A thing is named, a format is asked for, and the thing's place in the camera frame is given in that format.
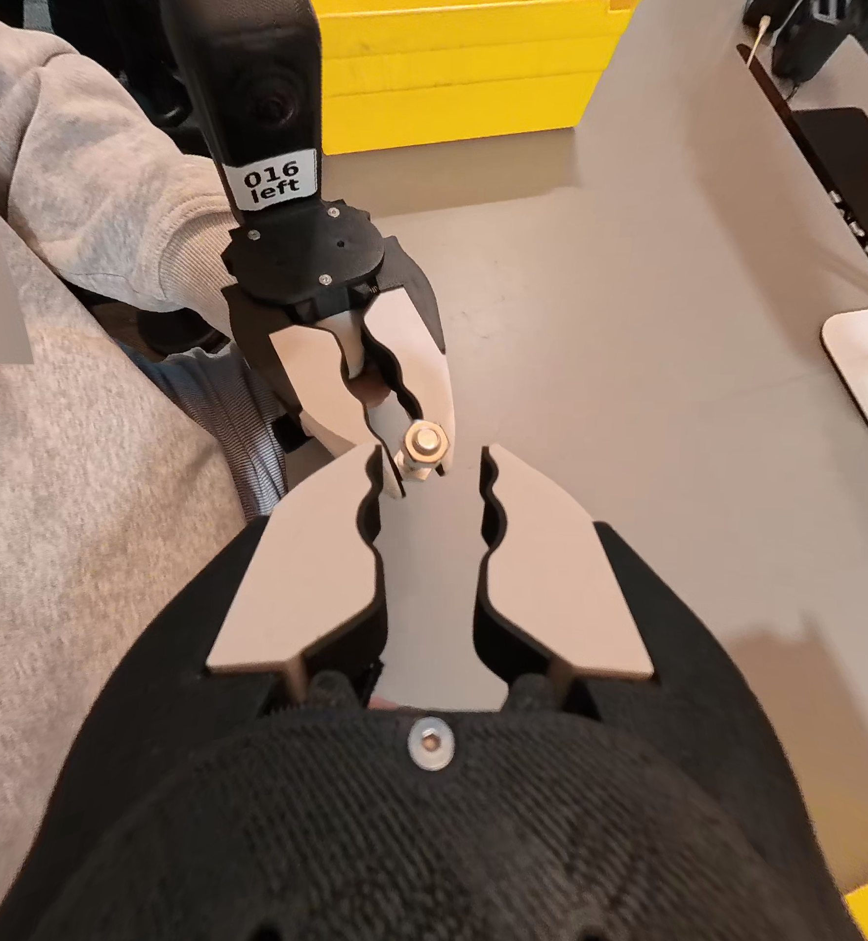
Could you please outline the striped grey shirt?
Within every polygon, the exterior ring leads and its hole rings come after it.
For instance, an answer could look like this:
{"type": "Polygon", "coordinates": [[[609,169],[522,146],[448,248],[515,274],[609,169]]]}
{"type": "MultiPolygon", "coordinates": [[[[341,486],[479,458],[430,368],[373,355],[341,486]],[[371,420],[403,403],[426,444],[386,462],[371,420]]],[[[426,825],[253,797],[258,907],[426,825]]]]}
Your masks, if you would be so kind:
{"type": "Polygon", "coordinates": [[[236,343],[216,352],[195,347],[160,362],[123,351],[145,376],[218,443],[246,520],[269,515],[287,495],[286,461],[275,435],[285,416],[275,394],[248,366],[236,343]]]}

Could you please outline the person in grey hoodie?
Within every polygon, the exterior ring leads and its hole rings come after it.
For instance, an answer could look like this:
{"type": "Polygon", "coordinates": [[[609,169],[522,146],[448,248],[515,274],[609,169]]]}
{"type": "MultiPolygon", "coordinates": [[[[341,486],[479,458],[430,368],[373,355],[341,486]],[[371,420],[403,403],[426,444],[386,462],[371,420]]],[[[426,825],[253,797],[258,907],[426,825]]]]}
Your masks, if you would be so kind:
{"type": "Polygon", "coordinates": [[[219,440],[0,220],[33,362],[0,365],[0,905],[134,640],[246,521],[219,440]]]}

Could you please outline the person's left forearm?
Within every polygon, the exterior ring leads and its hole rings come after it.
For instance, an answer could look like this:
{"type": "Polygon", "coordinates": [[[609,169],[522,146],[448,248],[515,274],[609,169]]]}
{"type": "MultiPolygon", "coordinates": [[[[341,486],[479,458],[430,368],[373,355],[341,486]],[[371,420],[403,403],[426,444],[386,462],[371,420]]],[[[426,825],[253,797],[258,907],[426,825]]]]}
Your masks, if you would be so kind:
{"type": "Polygon", "coordinates": [[[0,22],[0,242],[30,336],[98,331],[69,286],[231,336],[233,225],[210,160],[65,41],[0,22]]]}

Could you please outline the dark device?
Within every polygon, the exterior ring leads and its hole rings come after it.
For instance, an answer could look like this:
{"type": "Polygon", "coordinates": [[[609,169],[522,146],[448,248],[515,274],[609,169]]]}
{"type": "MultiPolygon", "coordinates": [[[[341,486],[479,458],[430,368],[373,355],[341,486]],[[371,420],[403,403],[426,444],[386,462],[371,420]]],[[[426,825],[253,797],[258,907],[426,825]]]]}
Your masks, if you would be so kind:
{"type": "Polygon", "coordinates": [[[818,74],[849,34],[850,1],[800,1],[780,29],[770,60],[774,77],[801,86],[818,74]]]}

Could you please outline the black flat panel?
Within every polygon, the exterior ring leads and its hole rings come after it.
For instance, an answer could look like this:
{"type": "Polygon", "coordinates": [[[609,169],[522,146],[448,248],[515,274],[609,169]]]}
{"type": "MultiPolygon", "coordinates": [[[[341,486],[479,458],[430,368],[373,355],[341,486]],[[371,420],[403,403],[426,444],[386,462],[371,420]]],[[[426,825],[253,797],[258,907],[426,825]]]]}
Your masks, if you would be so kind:
{"type": "Polygon", "coordinates": [[[858,107],[803,109],[793,112],[793,124],[827,191],[838,195],[868,248],[867,113],[858,107]]]}

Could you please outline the silver hex bolt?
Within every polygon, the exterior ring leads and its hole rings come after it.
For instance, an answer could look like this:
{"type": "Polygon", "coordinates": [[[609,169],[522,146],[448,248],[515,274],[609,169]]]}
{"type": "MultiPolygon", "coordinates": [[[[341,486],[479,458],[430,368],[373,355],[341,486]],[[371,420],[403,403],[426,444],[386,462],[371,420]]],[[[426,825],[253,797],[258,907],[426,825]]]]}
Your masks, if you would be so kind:
{"type": "Polygon", "coordinates": [[[437,469],[445,453],[440,427],[417,421],[405,431],[395,465],[403,480],[422,482],[437,469]]]}

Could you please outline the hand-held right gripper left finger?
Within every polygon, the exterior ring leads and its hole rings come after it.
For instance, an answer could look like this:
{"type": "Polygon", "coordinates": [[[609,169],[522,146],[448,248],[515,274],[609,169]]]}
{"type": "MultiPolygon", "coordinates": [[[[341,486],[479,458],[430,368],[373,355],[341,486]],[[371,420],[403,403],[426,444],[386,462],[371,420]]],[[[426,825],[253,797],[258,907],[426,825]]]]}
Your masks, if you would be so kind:
{"type": "Polygon", "coordinates": [[[357,445],[276,506],[207,656],[210,673],[275,674],[302,702],[317,674],[358,680],[380,660],[382,464],[381,445],[357,445]]]}

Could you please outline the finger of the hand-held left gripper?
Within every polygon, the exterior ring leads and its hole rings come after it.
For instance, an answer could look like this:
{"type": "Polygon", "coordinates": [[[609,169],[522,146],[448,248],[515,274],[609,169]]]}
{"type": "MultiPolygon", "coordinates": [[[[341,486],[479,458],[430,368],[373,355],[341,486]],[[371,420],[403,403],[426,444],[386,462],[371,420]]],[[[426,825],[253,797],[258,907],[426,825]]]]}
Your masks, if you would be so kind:
{"type": "Polygon", "coordinates": [[[338,337],[320,327],[292,324],[270,333],[269,340],[298,400],[303,430],[335,459],[362,445],[379,446],[383,491],[404,499],[389,448],[372,429],[366,403],[350,387],[338,337]]]}
{"type": "Polygon", "coordinates": [[[410,417],[408,427],[416,420],[433,421],[447,433],[449,452],[431,473],[445,475],[452,466],[456,430],[448,360],[406,289],[381,292],[369,303],[361,339],[367,358],[410,417]]]}

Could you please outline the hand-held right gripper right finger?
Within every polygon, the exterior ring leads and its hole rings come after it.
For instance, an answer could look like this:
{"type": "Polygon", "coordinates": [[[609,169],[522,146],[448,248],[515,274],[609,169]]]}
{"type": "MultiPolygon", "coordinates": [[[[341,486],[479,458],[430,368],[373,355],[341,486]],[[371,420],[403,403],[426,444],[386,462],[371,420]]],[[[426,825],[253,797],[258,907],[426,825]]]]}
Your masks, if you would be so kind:
{"type": "Polygon", "coordinates": [[[545,677],[558,700],[588,678],[649,681],[652,657],[592,516],[565,489],[498,444],[483,448],[486,551],[474,649],[507,687],[545,677]]]}

